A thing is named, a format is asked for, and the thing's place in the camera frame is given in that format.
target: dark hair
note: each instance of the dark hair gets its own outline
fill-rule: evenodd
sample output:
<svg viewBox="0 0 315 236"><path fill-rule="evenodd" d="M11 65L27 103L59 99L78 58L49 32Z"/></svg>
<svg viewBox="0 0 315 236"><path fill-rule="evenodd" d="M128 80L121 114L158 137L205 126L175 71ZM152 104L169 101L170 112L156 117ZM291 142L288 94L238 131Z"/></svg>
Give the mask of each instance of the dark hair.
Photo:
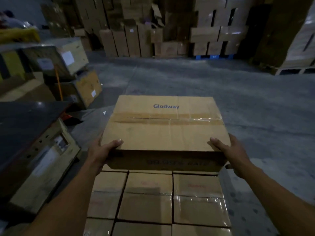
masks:
<svg viewBox="0 0 315 236"><path fill-rule="evenodd" d="M14 18L15 17L12 11L5 10L3 13L6 14L10 18Z"/></svg>

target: warehouse wall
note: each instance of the warehouse wall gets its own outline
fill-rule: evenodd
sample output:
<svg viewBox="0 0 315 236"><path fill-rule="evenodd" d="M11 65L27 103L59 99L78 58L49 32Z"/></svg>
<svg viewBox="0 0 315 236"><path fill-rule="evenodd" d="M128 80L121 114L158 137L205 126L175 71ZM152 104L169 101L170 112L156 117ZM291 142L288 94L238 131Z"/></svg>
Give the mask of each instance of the warehouse wall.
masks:
<svg viewBox="0 0 315 236"><path fill-rule="evenodd" d="M51 0L0 0L0 11L10 10L16 18L35 24L38 28L46 24L40 4Z"/></svg>

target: blue pallet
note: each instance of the blue pallet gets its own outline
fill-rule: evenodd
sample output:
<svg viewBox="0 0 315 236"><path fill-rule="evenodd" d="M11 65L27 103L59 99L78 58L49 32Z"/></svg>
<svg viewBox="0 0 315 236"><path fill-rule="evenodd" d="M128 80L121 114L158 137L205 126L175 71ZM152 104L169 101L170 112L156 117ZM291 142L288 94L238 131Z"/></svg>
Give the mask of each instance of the blue pallet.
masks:
<svg viewBox="0 0 315 236"><path fill-rule="evenodd" d="M220 57L220 55L197 55L195 56L196 60L201 59L233 59L234 55L226 55L224 57Z"/></svg>

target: person's left hand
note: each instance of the person's left hand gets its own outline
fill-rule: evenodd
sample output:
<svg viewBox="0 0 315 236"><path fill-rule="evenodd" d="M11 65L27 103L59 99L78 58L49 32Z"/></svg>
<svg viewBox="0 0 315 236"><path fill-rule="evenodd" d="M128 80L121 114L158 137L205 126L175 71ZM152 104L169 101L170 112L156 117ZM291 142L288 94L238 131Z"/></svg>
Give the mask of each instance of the person's left hand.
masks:
<svg viewBox="0 0 315 236"><path fill-rule="evenodd" d="M120 146L123 143L123 140L119 139L101 146L101 139L102 136L100 135L95 140L93 140L88 150L87 161L89 161L98 169L96 175L98 175L102 171L109 151Z"/></svg>

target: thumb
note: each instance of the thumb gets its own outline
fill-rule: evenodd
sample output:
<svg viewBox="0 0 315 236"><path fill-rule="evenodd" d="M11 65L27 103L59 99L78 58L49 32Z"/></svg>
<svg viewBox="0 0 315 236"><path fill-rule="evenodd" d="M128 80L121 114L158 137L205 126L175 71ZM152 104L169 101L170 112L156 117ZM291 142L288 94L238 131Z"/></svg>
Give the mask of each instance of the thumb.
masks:
<svg viewBox="0 0 315 236"><path fill-rule="evenodd" d="M219 150L221 150L222 152L225 152L228 148L227 145L225 145L224 143L222 143L219 139L214 138L214 137L210 137L210 142L217 147Z"/></svg>
<svg viewBox="0 0 315 236"><path fill-rule="evenodd" d="M114 141L111 141L110 143L108 144L105 144L103 147L106 151L110 151L118 146L120 146L124 141L119 139L119 140L114 140Z"/></svg>

